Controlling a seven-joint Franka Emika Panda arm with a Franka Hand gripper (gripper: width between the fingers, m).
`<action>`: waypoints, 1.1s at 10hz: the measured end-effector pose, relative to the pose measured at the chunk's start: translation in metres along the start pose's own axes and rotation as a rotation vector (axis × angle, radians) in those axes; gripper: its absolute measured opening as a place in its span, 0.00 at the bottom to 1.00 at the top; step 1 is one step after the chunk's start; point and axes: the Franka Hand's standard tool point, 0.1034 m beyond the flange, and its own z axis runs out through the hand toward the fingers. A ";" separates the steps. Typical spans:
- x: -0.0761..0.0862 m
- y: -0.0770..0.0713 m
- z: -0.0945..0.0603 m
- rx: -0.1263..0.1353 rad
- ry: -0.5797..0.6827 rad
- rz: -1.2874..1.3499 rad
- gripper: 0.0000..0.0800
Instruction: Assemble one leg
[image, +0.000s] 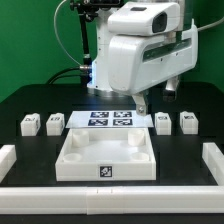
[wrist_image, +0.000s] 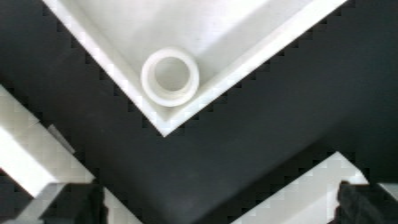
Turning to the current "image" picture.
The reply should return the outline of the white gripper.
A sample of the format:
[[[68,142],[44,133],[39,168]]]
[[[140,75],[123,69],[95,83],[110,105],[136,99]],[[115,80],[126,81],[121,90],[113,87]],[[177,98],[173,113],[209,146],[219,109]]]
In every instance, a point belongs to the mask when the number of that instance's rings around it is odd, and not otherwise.
[[[178,46],[175,50],[158,55],[158,50],[164,47],[164,40],[164,35],[148,38],[117,35],[109,44],[109,85],[115,92],[133,95],[136,113],[140,116],[147,114],[147,103],[144,94],[139,92],[167,80],[163,100],[173,102],[176,100],[180,83],[177,75],[196,65],[198,52],[196,28],[182,33],[182,41],[187,45]]]

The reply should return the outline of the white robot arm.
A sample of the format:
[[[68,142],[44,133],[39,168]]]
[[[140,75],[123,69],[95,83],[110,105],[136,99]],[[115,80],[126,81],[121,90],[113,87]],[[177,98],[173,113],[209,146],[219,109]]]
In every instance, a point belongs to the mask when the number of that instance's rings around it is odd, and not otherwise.
[[[164,82],[165,98],[173,100],[180,75],[195,67],[198,30],[187,12],[187,0],[101,4],[97,48],[88,91],[131,96],[136,112],[144,116],[149,88]]]

